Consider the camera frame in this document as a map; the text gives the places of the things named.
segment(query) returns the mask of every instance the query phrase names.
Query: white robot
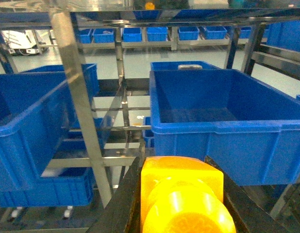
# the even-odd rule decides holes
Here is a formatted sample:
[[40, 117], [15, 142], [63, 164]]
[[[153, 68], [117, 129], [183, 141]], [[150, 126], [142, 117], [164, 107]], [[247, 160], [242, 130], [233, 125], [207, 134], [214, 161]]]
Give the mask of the white robot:
[[[2, 36], [6, 45], [9, 48], [9, 52], [12, 55], [36, 55], [39, 54], [39, 48], [37, 47], [36, 40], [34, 38], [33, 31], [2, 31]], [[45, 45], [39, 33], [35, 33], [37, 41], [40, 45]], [[46, 51], [48, 48], [41, 48], [41, 52]]]

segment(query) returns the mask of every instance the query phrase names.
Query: small wheel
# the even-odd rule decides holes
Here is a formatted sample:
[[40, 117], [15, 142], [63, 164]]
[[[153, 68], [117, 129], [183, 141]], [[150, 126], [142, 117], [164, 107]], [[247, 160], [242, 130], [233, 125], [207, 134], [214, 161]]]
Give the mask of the small wheel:
[[28, 56], [30, 55], [30, 53], [27, 53], [27, 51], [25, 49], [18, 49], [18, 52], [23, 55], [23, 56]]

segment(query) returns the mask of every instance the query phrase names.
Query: bin bottom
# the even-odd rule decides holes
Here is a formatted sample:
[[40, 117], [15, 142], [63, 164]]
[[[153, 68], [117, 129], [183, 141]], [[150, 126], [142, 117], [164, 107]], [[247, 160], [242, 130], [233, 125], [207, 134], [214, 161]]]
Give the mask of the bin bottom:
[[235, 121], [227, 108], [161, 110], [162, 123]]

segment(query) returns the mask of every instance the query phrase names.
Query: orange light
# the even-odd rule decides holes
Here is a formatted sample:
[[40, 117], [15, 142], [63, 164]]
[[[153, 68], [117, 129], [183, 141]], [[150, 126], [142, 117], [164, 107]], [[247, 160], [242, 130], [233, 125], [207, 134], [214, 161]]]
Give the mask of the orange light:
[[145, 9], [146, 10], [154, 10], [155, 9], [155, 5], [152, 2], [147, 2], [145, 4]]

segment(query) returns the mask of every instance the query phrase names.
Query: yellow object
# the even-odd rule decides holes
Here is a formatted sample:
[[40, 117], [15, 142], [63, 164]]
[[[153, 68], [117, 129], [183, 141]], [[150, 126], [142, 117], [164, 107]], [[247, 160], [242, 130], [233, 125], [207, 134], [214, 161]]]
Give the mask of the yellow object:
[[142, 233], [236, 233], [223, 174], [193, 158], [149, 157], [141, 171]]
[[155, 9], [155, 5], [152, 2], [147, 2], [145, 4], [145, 9], [146, 10], [154, 10]]

